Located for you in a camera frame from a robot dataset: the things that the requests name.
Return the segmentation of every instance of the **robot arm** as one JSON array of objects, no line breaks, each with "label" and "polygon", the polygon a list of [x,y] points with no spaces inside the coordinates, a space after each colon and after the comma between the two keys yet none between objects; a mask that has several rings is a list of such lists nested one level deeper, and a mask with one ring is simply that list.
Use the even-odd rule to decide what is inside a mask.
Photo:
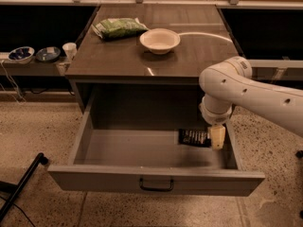
[{"label": "robot arm", "polygon": [[234,57],[207,67],[199,77],[207,123],[221,125],[236,104],[303,137],[303,91],[251,80],[248,60]]}]

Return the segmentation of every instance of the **open drawer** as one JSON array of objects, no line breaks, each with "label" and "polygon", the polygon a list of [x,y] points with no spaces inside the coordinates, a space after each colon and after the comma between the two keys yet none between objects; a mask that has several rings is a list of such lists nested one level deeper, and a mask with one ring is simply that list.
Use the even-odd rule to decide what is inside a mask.
[{"label": "open drawer", "polygon": [[67,166],[48,171],[63,190],[248,196],[261,172],[241,170],[231,126],[222,150],[178,143],[207,129],[196,85],[96,84]]}]

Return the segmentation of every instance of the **drawer handle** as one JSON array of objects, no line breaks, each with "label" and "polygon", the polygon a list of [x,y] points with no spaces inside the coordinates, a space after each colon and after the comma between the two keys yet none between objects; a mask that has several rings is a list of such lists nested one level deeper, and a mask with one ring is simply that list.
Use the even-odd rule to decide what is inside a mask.
[{"label": "drawer handle", "polygon": [[157,187],[147,187],[143,185],[143,179],[140,179],[140,188],[144,191],[151,192],[170,192],[173,189],[173,180],[170,180],[169,188],[157,188]]}]

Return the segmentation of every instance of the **speckled floor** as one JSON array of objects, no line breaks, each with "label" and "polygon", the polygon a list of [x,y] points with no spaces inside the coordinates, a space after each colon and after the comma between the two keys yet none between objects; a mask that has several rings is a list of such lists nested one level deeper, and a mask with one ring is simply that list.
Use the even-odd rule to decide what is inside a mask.
[{"label": "speckled floor", "polygon": [[[0,181],[18,183],[39,152],[50,164],[65,164],[80,120],[75,102],[20,105],[0,96]],[[39,165],[15,203],[37,227],[303,226],[303,160],[295,157],[303,139],[242,108],[231,121],[243,167],[266,175],[249,197],[67,192]],[[1,226],[32,225],[12,207]]]}]

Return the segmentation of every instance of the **white bowl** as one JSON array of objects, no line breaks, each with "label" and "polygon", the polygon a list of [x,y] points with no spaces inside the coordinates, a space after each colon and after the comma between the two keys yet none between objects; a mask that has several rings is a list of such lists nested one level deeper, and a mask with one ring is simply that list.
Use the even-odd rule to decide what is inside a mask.
[{"label": "white bowl", "polygon": [[174,31],[156,28],[142,34],[140,42],[153,54],[164,55],[180,43],[180,36]]},{"label": "white bowl", "polygon": [[17,63],[27,64],[31,61],[34,53],[35,50],[32,47],[19,47],[10,51],[9,59]]}]

